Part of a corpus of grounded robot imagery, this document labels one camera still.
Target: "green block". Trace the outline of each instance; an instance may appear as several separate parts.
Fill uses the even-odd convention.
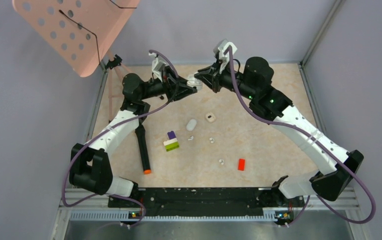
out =
[[[179,143],[174,142],[174,143],[171,143],[169,145],[166,145],[165,147],[166,147],[166,151],[169,152],[169,151],[172,151],[173,149],[179,148]]]

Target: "white oval object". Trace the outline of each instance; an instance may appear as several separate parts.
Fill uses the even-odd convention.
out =
[[[195,119],[189,120],[188,124],[186,125],[186,129],[188,131],[194,130],[195,126],[197,125],[197,121]]]

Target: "table surface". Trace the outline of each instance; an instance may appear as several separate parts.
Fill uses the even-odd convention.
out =
[[[187,78],[206,65],[175,66]],[[303,81],[294,63],[272,64],[272,85],[287,95],[300,112],[314,123]],[[144,81],[151,78],[149,66],[129,67]],[[120,80],[113,71],[113,93],[120,94]],[[108,85],[106,84],[93,135],[108,124]],[[123,98],[113,99],[114,114]],[[153,110],[165,103],[147,99]],[[214,123],[206,113],[216,116]],[[190,119],[197,125],[191,132],[185,126]],[[223,88],[213,93],[204,86],[198,93],[172,102],[150,115],[143,123],[152,173],[144,175],[138,141],[129,134],[110,158],[115,176],[137,182],[140,187],[267,187],[284,175],[299,175],[316,169],[315,164],[291,140],[269,125],[252,118],[236,95]],[[166,152],[163,142],[174,131],[180,147]],[[238,160],[245,159],[245,170],[238,170]]]

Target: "stacked blocks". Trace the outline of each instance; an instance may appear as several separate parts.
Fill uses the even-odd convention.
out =
[[[166,151],[172,151],[173,149],[179,148],[179,143],[177,141],[176,135],[174,131],[170,131],[167,133],[169,140],[164,142],[164,146],[166,147]]]

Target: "black cable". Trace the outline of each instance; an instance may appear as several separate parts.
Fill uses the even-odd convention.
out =
[[[238,63],[238,72],[239,72],[239,69],[241,69],[241,62],[238,59],[233,59],[233,61],[236,61]]]
[[[74,22],[75,24],[77,24],[78,26],[81,26],[82,28],[84,28],[85,30],[87,30],[88,32],[92,33],[94,36],[95,36],[95,40],[97,42],[97,53],[98,53],[98,64],[101,62],[101,58],[99,57],[99,47],[98,47],[98,37],[97,37],[97,34],[95,34],[93,31],[87,29],[86,27],[84,27],[82,24],[79,24],[78,22],[76,22],[75,20],[71,19],[69,16],[67,16],[62,10],[58,10],[62,15],[64,15],[67,19],[69,19],[70,21]]]
[[[116,5],[118,8],[120,9],[135,9],[136,7],[124,7],[124,6],[119,6],[117,5],[115,2],[113,2],[113,0],[109,0],[111,3],[113,3],[114,5]]]

